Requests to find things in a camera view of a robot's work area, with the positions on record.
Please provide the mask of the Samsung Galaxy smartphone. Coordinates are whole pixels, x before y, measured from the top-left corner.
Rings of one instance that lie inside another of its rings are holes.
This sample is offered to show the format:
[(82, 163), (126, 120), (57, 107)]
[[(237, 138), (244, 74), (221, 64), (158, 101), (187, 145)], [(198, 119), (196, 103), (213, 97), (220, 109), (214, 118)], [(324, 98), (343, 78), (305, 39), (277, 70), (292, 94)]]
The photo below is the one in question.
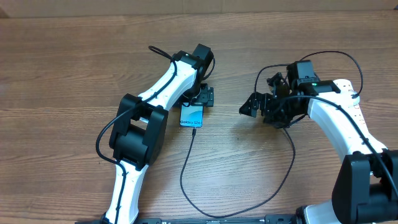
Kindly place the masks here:
[(202, 106), (182, 105), (180, 113), (180, 125), (187, 128), (201, 128), (203, 126)]

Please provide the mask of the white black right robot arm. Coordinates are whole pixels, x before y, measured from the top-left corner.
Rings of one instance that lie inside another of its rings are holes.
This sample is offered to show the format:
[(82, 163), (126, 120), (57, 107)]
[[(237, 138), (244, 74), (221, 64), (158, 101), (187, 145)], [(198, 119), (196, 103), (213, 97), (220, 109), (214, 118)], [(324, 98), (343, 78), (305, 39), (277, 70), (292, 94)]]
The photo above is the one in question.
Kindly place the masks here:
[(321, 80), (309, 60), (286, 66), (287, 76), (267, 79), (270, 93), (255, 91), (239, 113), (285, 129), (308, 116), (336, 150), (341, 168), (331, 199), (298, 208), (290, 223), (380, 223), (397, 220), (397, 151), (369, 132), (359, 95), (345, 79)]

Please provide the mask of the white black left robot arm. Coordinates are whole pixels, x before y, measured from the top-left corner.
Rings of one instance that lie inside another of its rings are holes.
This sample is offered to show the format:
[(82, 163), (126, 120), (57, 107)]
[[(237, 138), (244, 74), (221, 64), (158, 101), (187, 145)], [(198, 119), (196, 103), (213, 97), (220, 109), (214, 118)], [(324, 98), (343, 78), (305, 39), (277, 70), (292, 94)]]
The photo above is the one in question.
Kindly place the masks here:
[(116, 117), (99, 133), (99, 144), (110, 129), (109, 159), (116, 166), (111, 204), (99, 223), (135, 223), (138, 201), (145, 173), (157, 159), (164, 144), (169, 111), (176, 106), (181, 114), (203, 115), (214, 105), (214, 89), (205, 83), (215, 66), (211, 49), (198, 44), (193, 53), (149, 49), (170, 61), (164, 75), (148, 90), (137, 96), (122, 97)]

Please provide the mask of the white power strip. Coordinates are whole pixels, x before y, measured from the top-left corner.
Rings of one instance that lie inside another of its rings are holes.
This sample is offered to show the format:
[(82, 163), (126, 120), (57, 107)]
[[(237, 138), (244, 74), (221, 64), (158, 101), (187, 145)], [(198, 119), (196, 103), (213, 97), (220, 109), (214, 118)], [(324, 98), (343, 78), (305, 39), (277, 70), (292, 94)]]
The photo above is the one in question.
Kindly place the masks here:
[(355, 120), (358, 126), (366, 125), (359, 102), (360, 97), (356, 96), (352, 83), (347, 79), (337, 79), (333, 83), (340, 89), (337, 96), (337, 104), (341, 105), (346, 112)]

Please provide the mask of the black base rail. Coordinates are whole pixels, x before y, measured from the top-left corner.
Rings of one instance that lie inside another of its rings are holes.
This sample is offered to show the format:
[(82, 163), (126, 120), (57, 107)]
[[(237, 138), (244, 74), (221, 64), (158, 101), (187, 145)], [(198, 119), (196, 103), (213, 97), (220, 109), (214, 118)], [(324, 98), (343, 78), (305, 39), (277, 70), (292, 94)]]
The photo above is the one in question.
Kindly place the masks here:
[(302, 224), (303, 221), (294, 214), (265, 215), (264, 217), (241, 218), (186, 218), (161, 219), (138, 218), (133, 224)]

